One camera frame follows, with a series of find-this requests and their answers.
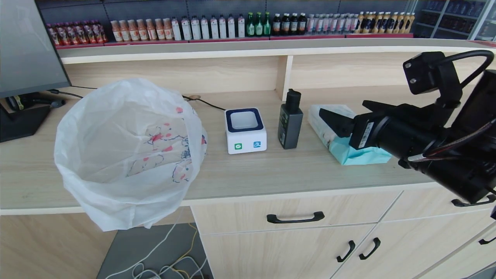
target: black bottle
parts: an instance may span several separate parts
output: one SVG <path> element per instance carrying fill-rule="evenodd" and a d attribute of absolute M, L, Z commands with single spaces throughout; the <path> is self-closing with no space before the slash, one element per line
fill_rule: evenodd
<path fill-rule="evenodd" d="M 301 97 L 301 93 L 289 89 L 286 103 L 281 105 L 277 138 L 284 149 L 296 148 L 298 144 L 303 120 L 303 112 L 300 109 Z"/>

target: cabinet door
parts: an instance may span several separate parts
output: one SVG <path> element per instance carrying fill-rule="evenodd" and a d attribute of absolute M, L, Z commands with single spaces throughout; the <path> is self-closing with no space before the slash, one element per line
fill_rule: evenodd
<path fill-rule="evenodd" d="M 381 222 L 333 279 L 411 279 L 487 228 L 490 210 Z M 374 247 L 380 246 L 365 260 Z"/>
<path fill-rule="evenodd" d="M 329 279 L 369 225 L 202 235 L 215 279 Z"/>
<path fill-rule="evenodd" d="M 421 279 L 466 278 L 495 261 L 496 224 L 445 261 L 419 276 Z"/>

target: black handle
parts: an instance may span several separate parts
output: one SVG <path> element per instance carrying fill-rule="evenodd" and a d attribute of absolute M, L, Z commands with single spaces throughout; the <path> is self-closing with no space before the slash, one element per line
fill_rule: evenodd
<path fill-rule="evenodd" d="M 496 237 L 494 237 L 493 239 L 491 239 L 491 240 L 489 240 L 489 241 L 488 241 L 488 240 L 481 239 L 481 240 L 479 240 L 479 243 L 480 243 L 481 245 L 485 245 L 485 244 L 491 243 L 491 242 L 492 242 L 493 240 L 495 240 L 495 239 L 496 239 Z"/>
<path fill-rule="evenodd" d="M 459 199 L 454 199 L 451 202 L 459 208 L 464 208 L 464 207 L 474 207 L 474 206 L 480 206 L 480 205 L 487 205 L 490 203 L 494 203 L 496 201 L 496 196 L 495 195 L 488 195 L 488 201 L 487 202 L 481 202 L 481 203 L 475 203 L 475 204 L 466 204 L 462 202 Z"/>
<path fill-rule="evenodd" d="M 373 247 L 372 251 L 368 255 L 365 256 L 363 253 L 358 255 L 360 257 L 360 260 L 368 259 L 377 250 L 377 248 L 379 248 L 379 246 L 380 246 L 379 238 L 378 237 L 374 238 L 373 242 L 374 242 L 375 246 Z"/>
<path fill-rule="evenodd" d="M 353 250 L 355 249 L 355 243 L 353 242 L 353 240 L 350 240 L 348 242 L 348 244 L 350 244 L 350 250 L 346 253 L 346 255 L 344 256 L 344 258 L 341 258 L 341 256 L 338 256 L 337 257 L 337 260 L 338 260 L 338 263 L 342 263 L 344 262 L 344 260 L 351 254 L 351 252 L 353 252 Z"/>
<path fill-rule="evenodd" d="M 290 221 L 282 221 L 277 218 L 275 214 L 267 215 L 267 222 L 273 224 L 291 224 L 291 223 L 306 223 L 306 222 L 315 222 L 324 219 L 324 213 L 322 211 L 317 211 L 313 213 L 312 219 L 303 219 L 303 220 L 290 220 Z"/>

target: plastic bag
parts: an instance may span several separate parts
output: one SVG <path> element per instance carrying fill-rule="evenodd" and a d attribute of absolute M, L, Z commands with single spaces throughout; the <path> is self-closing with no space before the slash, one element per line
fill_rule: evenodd
<path fill-rule="evenodd" d="M 55 164 L 64 187 L 103 230 L 174 212 L 197 176 L 207 134 L 178 92 L 145 79 L 103 86 L 62 118 Z"/>

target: tissue box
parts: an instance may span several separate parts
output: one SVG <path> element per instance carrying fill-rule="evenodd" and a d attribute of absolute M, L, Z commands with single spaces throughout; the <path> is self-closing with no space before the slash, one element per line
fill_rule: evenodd
<path fill-rule="evenodd" d="M 343 116 L 353 118 L 356 114 L 345 105 L 311 105 L 308 113 L 308 121 L 313 130 L 317 133 L 322 143 L 329 152 L 342 165 L 368 165 L 387 163 L 392 157 L 385 150 L 377 147 L 367 147 L 356 150 L 349 145 L 350 138 L 340 138 L 336 133 L 320 118 L 320 109 L 326 109 Z"/>

